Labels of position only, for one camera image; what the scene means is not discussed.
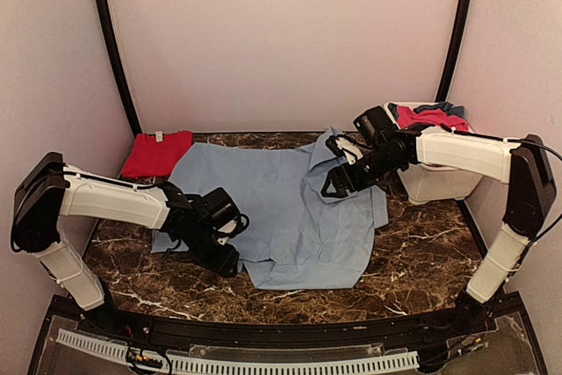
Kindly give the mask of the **red t-shirt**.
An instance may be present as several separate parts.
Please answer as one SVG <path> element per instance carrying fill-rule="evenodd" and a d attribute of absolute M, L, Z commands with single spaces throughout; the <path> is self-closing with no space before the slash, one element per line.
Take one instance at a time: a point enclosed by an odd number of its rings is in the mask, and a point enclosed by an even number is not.
<path fill-rule="evenodd" d="M 141 133 L 134 140 L 121 175 L 125 178 L 168 177 L 192 144 L 190 131 Z"/>

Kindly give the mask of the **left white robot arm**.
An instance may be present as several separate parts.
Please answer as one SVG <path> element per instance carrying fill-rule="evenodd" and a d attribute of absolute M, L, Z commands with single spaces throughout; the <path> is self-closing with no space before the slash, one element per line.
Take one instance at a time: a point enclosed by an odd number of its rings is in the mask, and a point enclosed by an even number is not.
<path fill-rule="evenodd" d="M 60 153 L 46 154 L 15 191 L 11 249 L 34 256 L 105 336 L 123 330 L 123 315 L 63 234 L 62 217 L 119 221 L 165 233 L 224 278 L 236 275 L 240 256 L 229 240 L 249 226 L 249 217 L 222 188 L 200 195 L 168 181 L 135 184 L 70 166 Z"/>

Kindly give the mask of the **light blue shirt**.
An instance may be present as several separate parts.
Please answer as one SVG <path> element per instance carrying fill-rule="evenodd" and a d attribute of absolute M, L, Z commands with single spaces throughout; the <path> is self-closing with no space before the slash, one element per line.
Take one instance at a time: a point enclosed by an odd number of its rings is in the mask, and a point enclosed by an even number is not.
<path fill-rule="evenodd" d="M 222 187 L 249 227 L 230 241 L 239 265 L 263 290 L 348 289 L 371 260 L 376 229 L 388 222 L 386 194 L 377 186 L 347 198 L 324 198 L 330 169 L 345 162 L 326 146 L 329 128 L 295 149 L 228 148 L 197 142 L 169 181 L 185 193 Z"/>

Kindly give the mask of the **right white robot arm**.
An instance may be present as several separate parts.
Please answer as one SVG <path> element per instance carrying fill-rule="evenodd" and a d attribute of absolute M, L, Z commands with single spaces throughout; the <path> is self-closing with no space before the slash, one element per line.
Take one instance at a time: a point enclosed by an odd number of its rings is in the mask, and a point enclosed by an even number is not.
<path fill-rule="evenodd" d="M 327 173 L 321 190 L 326 198 L 346 198 L 389 172 L 421 164 L 482 178 L 468 197 L 468 209 L 478 228 L 497 233 L 486 235 L 486 254 L 449 313 L 448 326 L 458 335 L 482 324 L 490 301 L 554 227 L 548 218 L 557 187 L 549 157 L 556 152 L 536 135 L 501 138 L 414 124 L 372 135 L 365 151 L 345 135 L 329 136 L 326 145 L 344 160 Z"/>

